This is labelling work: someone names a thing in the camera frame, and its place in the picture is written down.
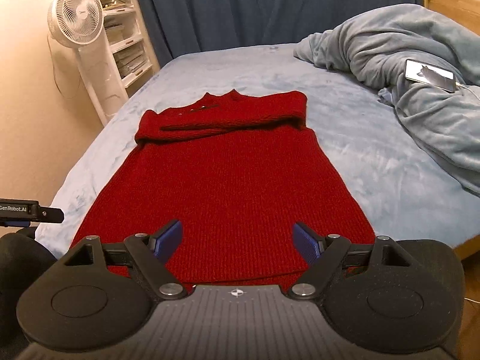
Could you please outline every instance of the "bed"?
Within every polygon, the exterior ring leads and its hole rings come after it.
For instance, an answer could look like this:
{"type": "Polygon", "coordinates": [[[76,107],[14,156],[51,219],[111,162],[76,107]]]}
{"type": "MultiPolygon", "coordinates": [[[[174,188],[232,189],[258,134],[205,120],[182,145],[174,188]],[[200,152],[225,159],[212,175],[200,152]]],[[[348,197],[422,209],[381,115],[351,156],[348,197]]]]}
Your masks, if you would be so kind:
{"type": "Polygon", "coordinates": [[[135,147],[134,134],[147,109],[181,107],[205,92],[221,95],[235,88],[254,96],[305,93],[307,126],[376,234],[436,239],[468,253],[466,242],[479,233],[479,197],[463,190],[417,147],[393,108],[378,102],[376,91],[351,75],[294,58],[293,48],[278,44],[198,52],[166,64],[70,171],[52,202],[63,209],[65,220],[42,223],[36,240],[57,257],[68,250],[95,197],[135,147]]]}

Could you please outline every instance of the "black pants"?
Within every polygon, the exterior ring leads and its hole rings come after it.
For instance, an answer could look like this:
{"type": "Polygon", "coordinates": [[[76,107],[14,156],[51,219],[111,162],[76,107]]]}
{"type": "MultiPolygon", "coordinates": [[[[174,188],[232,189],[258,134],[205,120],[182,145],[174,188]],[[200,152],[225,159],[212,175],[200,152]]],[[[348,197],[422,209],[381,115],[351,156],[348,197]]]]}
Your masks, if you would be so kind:
{"type": "MultiPolygon", "coordinates": [[[[407,240],[398,244],[453,294],[459,313],[445,348],[455,354],[465,292],[461,262],[441,242],[407,240]]],[[[26,235],[12,233],[0,238],[0,360],[13,359],[27,347],[28,341],[15,317],[16,302],[54,262],[56,259],[48,250],[26,235]]]]}

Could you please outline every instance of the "crumpled blanket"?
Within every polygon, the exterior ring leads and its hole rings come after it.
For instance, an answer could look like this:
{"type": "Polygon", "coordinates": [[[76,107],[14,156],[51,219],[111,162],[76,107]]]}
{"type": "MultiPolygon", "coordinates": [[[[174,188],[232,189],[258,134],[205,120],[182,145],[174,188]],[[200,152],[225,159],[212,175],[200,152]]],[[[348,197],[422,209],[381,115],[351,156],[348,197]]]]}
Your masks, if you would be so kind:
{"type": "Polygon", "coordinates": [[[314,33],[294,56],[316,67],[351,72],[380,91],[400,123],[463,187],[480,194],[480,37],[449,18],[414,4],[362,13],[333,30],[314,33]],[[453,71],[476,96],[405,80],[407,59],[453,71]]]}

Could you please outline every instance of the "knitted sweater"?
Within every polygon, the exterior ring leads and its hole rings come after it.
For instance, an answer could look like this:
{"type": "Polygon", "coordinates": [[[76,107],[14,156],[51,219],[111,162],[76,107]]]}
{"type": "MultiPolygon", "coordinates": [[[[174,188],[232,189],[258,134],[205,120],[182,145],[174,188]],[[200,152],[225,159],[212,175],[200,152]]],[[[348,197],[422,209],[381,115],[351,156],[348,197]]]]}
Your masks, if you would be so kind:
{"type": "Polygon", "coordinates": [[[302,221],[370,243],[374,232],[306,127],[307,98],[207,93],[147,111],[137,147],[103,188],[73,241],[120,242],[171,219],[183,242],[167,268],[183,283],[291,285],[307,266],[292,244],[302,221]]]}

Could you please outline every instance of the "phone screen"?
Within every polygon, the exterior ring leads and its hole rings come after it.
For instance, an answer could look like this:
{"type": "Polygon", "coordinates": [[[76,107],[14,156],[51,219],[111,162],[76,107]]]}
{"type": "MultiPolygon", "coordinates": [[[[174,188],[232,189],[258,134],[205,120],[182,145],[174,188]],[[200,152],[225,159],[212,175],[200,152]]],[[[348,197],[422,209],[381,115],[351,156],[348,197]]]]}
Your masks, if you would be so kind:
{"type": "Polygon", "coordinates": [[[455,75],[452,71],[413,59],[406,60],[405,78],[417,83],[434,85],[450,93],[455,92],[456,89],[455,75]]]}

